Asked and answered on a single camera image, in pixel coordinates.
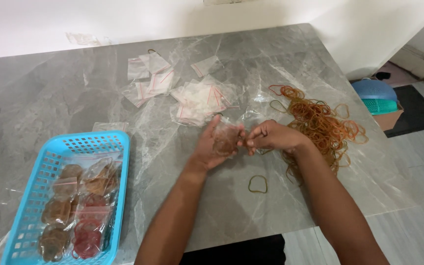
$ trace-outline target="black mat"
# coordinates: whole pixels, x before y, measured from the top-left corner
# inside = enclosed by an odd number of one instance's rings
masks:
[[[391,130],[385,135],[390,138],[424,130],[424,97],[412,85],[394,88],[403,113]]]

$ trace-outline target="teal plastic basket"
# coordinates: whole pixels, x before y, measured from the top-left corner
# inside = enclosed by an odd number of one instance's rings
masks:
[[[397,102],[388,99],[362,99],[372,115],[386,114],[398,110]]]
[[[60,262],[44,262],[37,251],[38,237],[45,224],[40,221],[46,202],[50,200],[50,184],[60,175],[64,157],[73,153],[108,153],[122,151],[122,171],[116,207],[113,210],[113,227],[106,235],[103,251],[88,259],[74,259],[66,255]],[[122,131],[84,132],[59,135],[48,140],[39,152],[26,190],[4,248],[2,265],[107,265],[114,261],[119,246],[122,214],[129,168],[130,138]]]

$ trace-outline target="hand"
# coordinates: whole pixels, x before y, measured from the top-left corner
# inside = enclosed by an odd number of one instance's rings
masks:
[[[248,154],[251,156],[254,155],[257,148],[282,149],[293,153],[297,146],[308,141],[310,139],[302,133],[274,120],[261,123],[246,137]]]
[[[214,118],[209,122],[205,131],[197,141],[196,149],[189,158],[189,163],[200,165],[206,171],[220,165],[227,159],[228,156],[218,155],[214,149],[214,129],[220,123],[220,115],[215,115]],[[237,137],[244,137],[243,125],[237,126]],[[243,142],[238,138],[236,146],[242,146]],[[238,149],[235,146],[235,150],[230,155],[235,155]]]

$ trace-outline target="person's left hand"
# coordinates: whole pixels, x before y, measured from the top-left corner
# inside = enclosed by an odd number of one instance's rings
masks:
[[[217,124],[220,123],[220,115],[215,115],[213,119],[209,122],[206,129],[202,133],[201,137],[197,141],[196,149],[190,157],[190,161],[197,163],[204,167],[206,171],[213,169],[214,167],[220,165],[227,159],[227,157],[220,156],[213,150],[214,137],[213,132]],[[237,146],[242,146],[243,142],[240,140],[241,137],[245,136],[243,125],[237,126],[238,131],[238,142]]]

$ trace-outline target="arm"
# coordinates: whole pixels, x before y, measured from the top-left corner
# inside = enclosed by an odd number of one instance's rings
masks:
[[[251,155],[256,148],[283,149],[294,155],[316,222],[342,265],[389,264],[353,198],[309,138],[287,126],[265,121],[248,139]]]
[[[191,236],[207,171],[226,159],[212,150],[213,130],[219,122],[220,116],[216,115],[197,142],[196,150],[151,221],[135,265],[179,264],[181,261]]]

